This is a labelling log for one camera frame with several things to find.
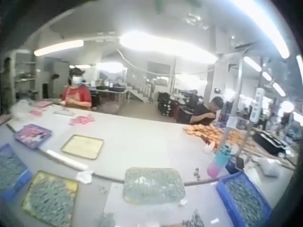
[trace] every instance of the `red shirt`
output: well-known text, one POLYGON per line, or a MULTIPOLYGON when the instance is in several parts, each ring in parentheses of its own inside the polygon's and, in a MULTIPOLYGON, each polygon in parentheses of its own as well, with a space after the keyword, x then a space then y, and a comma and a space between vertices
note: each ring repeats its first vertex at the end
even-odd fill
POLYGON ((90 96, 90 90, 85 85, 81 85, 78 88, 70 88, 66 87, 62 94, 62 100, 64 101, 66 99, 66 95, 74 95, 76 92, 79 93, 80 101, 81 102, 88 102, 91 103, 91 96, 90 96))

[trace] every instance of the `orange items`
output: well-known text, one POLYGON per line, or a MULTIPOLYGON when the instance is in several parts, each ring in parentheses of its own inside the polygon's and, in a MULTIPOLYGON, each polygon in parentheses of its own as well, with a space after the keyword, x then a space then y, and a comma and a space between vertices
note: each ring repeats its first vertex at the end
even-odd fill
MULTIPOLYGON (((188 135, 194 135, 201 137, 206 143, 215 143, 215 148, 219 145, 221 137, 223 136, 223 130, 216 128, 213 125, 204 126, 204 125, 187 125, 184 127, 184 130, 188 135)), ((244 139, 244 135, 238 130, 233 130, 230 132, 227 142, 230 145, 240 145, 244 139)), ((254 142, 251 138, 246 142, 245 149, 253 150, 255 148, 254 142)))

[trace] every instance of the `cable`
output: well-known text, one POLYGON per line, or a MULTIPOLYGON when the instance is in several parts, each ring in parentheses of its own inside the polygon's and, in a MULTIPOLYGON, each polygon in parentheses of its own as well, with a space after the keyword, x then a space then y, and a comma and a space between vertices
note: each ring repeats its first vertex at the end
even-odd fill
MULTIPOLYGON (((116 49, 117 52, 121 55, 122 59, 127 63, 129 64, 130 66, 134 67, 135 69, 137 70, 140 70, 142 72, 146 72, 146 73, 150 73, 152 75, 156 75, 156 76, 174 76, 173 74, 167 74, 167 73, 155 73, 155 72, 150 72, 150 71, 147 71, 147 70, 144 70, 144 69, 140 69, 139 67, 136 67, 135 65, 133 65, 131 62, 129 62, 125 57, 124 55, 121 53, 120 50, 116 49)), ((190 73, 190 75, 195 75, 195 74, 203 74, 203 73, 207 73, 207 72, 211 72, 211 71, 214 71, 213 70, 208 70, 208 71, 203 71, 203 72, 196 72, 196 73, 190 73)))

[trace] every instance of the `ceiling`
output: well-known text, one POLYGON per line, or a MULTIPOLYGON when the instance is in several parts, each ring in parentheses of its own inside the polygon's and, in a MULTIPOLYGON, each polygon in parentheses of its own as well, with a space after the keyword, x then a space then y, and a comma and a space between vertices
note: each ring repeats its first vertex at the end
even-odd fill
MULTIPOLYGON (((89 2, 74 11, 71 15, 50 26, 50 29, 64 38, 84 35, 95 36, 100 32, 116 31, 118 34, 129 30, 143 30, 152 34, 185 39, 197 45, 208 43, 207 31, 203 27, 185 22, 188 15, 200 17, 199 23, 204 26, 215 25, 223 34, 230 37, 231 45, 237 46, 255 41, 262 41, 262 50, 273 49, 272 43, 255 23, 228 0, 202 0, 201 7, 193 7, 189 0, 163 0, 162 5, 155 5, 151 0, 111 0, 89 2)), ((281 17, 274 11, 268 13, 277 22, 281 34, 288 41, 292 37, 288 28, 281 26, 281 17)), ((115 48, 108 48, 111 54, 115 48)), ((284 91, 291 97, 303 97, 300 72, 295 58, 286 62, 278 55, 270 54, 271 68, 275 78, 284 91)), ((244 64, 243 71, 250 78, 258 78, 258 73, 244 64)))

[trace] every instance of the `floor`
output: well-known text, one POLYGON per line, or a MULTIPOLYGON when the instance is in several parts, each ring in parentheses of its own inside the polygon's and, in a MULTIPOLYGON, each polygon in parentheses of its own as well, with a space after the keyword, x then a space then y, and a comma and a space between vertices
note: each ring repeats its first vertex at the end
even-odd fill
POLYGON ((162 116, 157 105, 156 102, 149 104, 130 100, 125 103, 118 115, 159 122, 176 122, 172 117, 162 116))

